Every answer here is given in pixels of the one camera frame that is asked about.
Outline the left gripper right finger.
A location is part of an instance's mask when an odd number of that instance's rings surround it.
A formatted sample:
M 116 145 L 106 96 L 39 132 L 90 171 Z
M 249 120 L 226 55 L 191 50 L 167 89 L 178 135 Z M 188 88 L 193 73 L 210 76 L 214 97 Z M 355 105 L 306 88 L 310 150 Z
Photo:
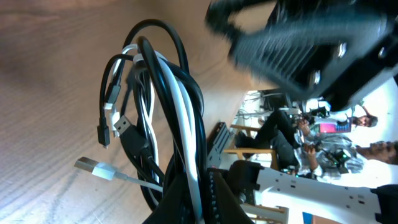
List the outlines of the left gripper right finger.
M 277 1 L 265 27 L 230 21 L 259 1 L 214 1 L 205 21 L 229 59 L 293 96 L 361 98 L 397 69 L 396 1 Z

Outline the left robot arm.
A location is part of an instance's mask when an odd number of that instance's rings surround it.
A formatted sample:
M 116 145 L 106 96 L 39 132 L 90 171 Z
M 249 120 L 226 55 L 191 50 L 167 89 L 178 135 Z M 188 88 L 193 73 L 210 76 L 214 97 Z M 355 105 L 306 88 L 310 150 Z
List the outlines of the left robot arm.
M 206 24 L 232 43 L 229 56 L 278 84 L 298 99 L 322 96 L 336 110 L 355 103 L 374 88 L 387 70 L 397 68 L 393 38 L 397 22 L 388 15 L 392 1 L 362 4 L 330 2 L 325 7 L 304 2 L 303 10 L 278 14 L 264 29 L 245 33 L 229 17 L 254 1 L 215 1 L 209 5 Z M 189 108 L 177 98 L 172 109 L 184 147 L 186 174 L 169 185 L 164 199 L 147 223 L 190 223 L 180 203 L 189 190 L 197 223 L 249 223 L 234 197 L 252 188 L 269 192 L 284 206 L 338 222 L 396 223 L 397 186 L 339 187 L 289 177 L 253 162 L 235 162 L 229 170 L 207 166 L 202 108 Z

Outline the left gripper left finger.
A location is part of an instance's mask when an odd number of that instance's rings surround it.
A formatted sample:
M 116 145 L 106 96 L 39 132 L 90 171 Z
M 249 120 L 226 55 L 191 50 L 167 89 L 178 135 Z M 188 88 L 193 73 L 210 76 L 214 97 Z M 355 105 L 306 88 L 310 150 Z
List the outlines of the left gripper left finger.
M 185 174 L 175 176 L 144 223 L 251 223 L 238 194 L 255 189 L 254 169 L 208 169 L 193 194 Z

